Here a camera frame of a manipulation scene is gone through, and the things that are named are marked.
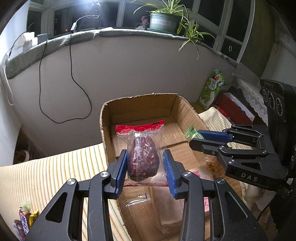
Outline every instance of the green flower pot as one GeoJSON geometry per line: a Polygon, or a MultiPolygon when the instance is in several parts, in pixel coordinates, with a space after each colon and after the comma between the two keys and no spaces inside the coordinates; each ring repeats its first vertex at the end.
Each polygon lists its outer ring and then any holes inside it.
{"type": "Polygon", "coordinates": [[[150,28],[170,33],[176,33],[180,18],[173,14],[158,12],[151,14],[150,28]]]}

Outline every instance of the blue gripper pad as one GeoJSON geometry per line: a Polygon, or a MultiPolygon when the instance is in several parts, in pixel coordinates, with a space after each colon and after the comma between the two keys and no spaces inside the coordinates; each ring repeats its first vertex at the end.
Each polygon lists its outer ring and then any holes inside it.
{"type": "Polygon", "coordinates": [[[218,132],[218,131],[205,131],[198,130],[198,132],[206,139],[210,141],[218,141],[223,143],[229,143],[233,141],[233,138],[229,137],[226,132],[218,132]]]}
{"type": "Polygon", "coordinates": [[[168,181],[170,193],[175,199],[184,198],[184,191],[181,175],[185,171],[182,163],[174,160],[170,150],[163,151],[163,166],[168,181]]]}
{"type": "Polygon", "coordinates": [[[122,193],[123,185],[124,185],[124,180],[126,178],[126,171],[127,171],[127,159],[128,159],[128,152],[125,150],[121,166],[118,172],[118,176],[116,178],[116,190],[115,190],[115,195],[119,197],[119,195],[122,193]]]}

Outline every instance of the plant pot label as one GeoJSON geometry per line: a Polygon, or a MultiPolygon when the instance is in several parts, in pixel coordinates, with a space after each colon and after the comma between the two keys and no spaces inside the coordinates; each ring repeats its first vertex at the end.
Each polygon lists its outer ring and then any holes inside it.
{"type": "Polygon", "coordinates": [[[163,19],[159,19],[159,18],[152,18],[150,23],[166,25],[166,26],[172,26],[171,21],[167,21],[167,20],[163,20],[163,19]]]}

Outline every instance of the white lace cloth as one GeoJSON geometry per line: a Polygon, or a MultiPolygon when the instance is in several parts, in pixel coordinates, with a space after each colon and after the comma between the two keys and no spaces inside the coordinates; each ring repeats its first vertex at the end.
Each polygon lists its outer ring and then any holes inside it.
{"type": "Polygon", "coordinates": [[[267,108],[264,105],[264,100],[259,92],[259,89],[240,78],[237,78],[237,84],[238,85],[236,87],[242,90],[246,101],[248,101],[251,107],[257,112],[257,114],[268,126],[267,108]]]}

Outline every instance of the brown candy bar wrapper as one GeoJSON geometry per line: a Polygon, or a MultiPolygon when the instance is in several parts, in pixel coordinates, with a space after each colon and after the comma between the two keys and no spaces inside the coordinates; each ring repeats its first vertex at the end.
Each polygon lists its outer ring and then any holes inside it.
{"type": "Polygon", "coordinates": [[[23,227],[23,229],[24,229],[24,232],[25,232],[25,235],[27,235],[28,234],[28,232],[29,232],[29,217],[30,217],[30,213],[28,213],[28,212],[26,212],[26,211],[22,211],[21,209],[20,209],[20,220],[21,220],[21,222],[22,222],[22,227],[23,227]]]}
{"type": "Polygon", "coordinates": [[[29,216],[29,228],[32,227],[33,223],[36,221],[36,219],[39,217],[39,212],[38,210],[33,212],[30,216],[29,216]]]}
{"type": "Polygon", "coordinates": [[[24,241],[26,235],[25,235],[25,232],[24,232],[24,229],[22,227],[22,222],[19,221],[19,220],[15,220],[13,222],[13,227],[15,228],[15,231],[17,233],[17,237],[20,241],[24,241]]]}

